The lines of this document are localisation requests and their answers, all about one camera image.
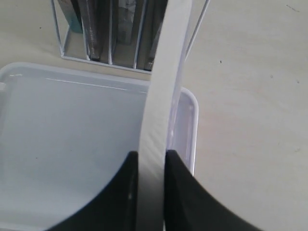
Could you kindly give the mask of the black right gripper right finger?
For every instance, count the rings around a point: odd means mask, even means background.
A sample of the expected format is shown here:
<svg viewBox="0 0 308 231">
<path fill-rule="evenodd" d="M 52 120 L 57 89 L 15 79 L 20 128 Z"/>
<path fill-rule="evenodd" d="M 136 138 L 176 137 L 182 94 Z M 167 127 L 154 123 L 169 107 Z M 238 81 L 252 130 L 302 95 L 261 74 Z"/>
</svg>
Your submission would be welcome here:
<svg viewBox="0 0 308 231">
<path fill-rule="evenodd" d="M 211 196 L 175 150 L 165 157 L 164 220 L 167 231 L 258 230 Z"/>
</svg>

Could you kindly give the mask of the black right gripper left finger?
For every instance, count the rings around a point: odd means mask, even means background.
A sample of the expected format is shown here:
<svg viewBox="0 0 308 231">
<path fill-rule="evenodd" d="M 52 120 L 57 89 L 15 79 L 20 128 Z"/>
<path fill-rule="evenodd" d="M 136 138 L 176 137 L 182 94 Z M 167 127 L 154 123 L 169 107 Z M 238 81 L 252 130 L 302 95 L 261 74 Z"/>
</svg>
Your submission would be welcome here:
<svg viewBox="0 0 308 231">
<path fill-rule="evenodd" d="M 138 197 L 138 153 L 128 153 L 118 172 L 87 205 L 50 231 L 134 231 Z"/>
</svg>

